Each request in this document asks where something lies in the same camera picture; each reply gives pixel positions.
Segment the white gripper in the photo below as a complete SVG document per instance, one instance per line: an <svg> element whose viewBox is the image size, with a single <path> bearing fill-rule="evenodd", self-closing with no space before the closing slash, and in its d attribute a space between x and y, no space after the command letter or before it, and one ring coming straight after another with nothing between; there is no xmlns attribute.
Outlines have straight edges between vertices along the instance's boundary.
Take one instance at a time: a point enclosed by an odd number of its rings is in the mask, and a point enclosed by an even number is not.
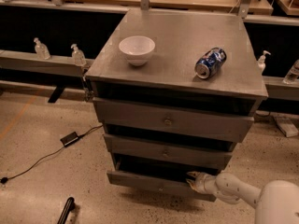
<svg viewBox="0 0 299 224"><path fill-rule="evenodd" d="M197 190L201 194L220 194L220 189L216 184L216 176L196 171L187 172L187 175L196 177L195 181L186 179L191 189Z"/></svg>

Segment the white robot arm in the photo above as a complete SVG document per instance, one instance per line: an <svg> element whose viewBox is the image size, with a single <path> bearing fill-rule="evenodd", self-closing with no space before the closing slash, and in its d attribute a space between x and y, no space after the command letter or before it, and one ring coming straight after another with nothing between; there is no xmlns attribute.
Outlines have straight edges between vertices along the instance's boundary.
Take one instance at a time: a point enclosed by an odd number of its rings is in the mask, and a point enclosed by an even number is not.
<svg viewBox="0 0 299 224"><path fill-rule="evenodd" d="M235 175L188 172L186 181L194 191L237 204L244 201L255 210L255 224L299 224L299 187L289 181L274 180L258 189Z"/></svg>

